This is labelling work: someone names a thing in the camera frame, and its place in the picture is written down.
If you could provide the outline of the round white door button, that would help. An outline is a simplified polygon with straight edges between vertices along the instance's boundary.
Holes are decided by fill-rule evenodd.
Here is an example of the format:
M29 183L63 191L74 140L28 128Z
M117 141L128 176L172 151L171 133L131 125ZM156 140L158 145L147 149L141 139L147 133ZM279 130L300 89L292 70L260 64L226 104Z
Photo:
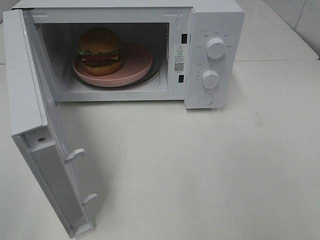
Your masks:
M198 102L200 105L209 106L213 103L213 101L214 101L214 96L210 93L204 93L200 95L198 98Z

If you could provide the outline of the pink round plate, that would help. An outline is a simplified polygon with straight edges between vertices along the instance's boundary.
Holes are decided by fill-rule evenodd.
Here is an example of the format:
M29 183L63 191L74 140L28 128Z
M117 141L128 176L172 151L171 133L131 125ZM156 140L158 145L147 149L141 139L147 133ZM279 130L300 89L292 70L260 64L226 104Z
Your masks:
M153 63L152 52L142 45L124 42L124 62L121 68L107 75L91 75L81 66L81 58L73 60L75 74L84 82L97 87L122 87L134 83L147 75Z

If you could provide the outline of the burger with lettuce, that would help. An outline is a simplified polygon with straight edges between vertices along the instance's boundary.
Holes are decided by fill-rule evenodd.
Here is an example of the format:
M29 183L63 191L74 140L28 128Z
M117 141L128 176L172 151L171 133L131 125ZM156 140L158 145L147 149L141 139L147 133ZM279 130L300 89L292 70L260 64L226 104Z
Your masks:
M81 67L90 75L103 76L118 71L122 64L122 43L110 29L90 28L84 32L77 44Z

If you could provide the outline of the glass microwave turntable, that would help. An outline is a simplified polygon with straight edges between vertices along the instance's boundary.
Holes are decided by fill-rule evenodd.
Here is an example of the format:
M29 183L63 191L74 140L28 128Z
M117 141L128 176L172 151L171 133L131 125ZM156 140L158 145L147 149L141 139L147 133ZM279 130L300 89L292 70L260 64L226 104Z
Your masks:
M81 66L81 60L76 57L73 60L73 70L83 82L103 88L126 88L140 85L154 78L160 71L160 60L141 59L128 57L121 68L108 75L91 75Z

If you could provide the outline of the lower white dial knob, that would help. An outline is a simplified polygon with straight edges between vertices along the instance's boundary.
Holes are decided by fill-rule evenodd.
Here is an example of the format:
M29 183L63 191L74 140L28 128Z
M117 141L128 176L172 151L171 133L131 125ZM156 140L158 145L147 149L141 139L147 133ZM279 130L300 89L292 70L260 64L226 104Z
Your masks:
M204 88L213 89L219 85L220 76L216 70L207 70L202 74L201 80Z

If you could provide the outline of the white dial knob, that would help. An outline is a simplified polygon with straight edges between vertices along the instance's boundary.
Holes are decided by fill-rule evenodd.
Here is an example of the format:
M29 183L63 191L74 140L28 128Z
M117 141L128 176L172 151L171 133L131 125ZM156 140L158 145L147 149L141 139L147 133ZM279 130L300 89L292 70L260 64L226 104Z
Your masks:
M201 80L204 88L213 89L219 85L220 76L216 70L207 70L202 74Z
M204 46L207 56L212 60L217 60L225 55L227 43L222 37L215 36L209 39Z

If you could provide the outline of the white warning label sticker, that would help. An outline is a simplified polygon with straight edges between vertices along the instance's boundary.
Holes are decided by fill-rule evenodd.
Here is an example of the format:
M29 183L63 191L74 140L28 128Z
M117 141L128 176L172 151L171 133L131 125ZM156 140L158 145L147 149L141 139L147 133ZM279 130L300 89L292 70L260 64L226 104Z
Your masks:
M176 74L184 73L185 65L186 65L186 48L181 44L175 44L172 47L173 54L172 54L172 67L173 72Z

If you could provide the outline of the white microwave oven body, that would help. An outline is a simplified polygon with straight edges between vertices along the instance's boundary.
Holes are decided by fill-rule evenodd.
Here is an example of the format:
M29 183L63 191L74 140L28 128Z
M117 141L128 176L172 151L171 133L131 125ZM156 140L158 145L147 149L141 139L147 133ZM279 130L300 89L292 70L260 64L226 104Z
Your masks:
M21 0L11 10L30 11L50 61L48 86L55 102L182 100L188 109L221 108L245 14L234 0ZM131 87L98 87L75 74L73 61L82 33L94 27L114 31L122 42L135 43L161 61L158 74ZM205 43L226 41L225 55L207 56ZM187 51L184 73L173 71L173 46ZM202 74L217 71L220 82L203 87ZM198 102L211 94L211 105Z

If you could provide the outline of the upper white dial knob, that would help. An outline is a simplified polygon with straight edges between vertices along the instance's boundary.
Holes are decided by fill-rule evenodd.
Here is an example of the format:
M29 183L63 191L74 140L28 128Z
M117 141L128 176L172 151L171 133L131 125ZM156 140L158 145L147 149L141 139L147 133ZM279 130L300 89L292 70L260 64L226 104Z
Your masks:
M222 37L215 36L209 39L204 46L207 56L212 60L217 60L225 55L227 43Z

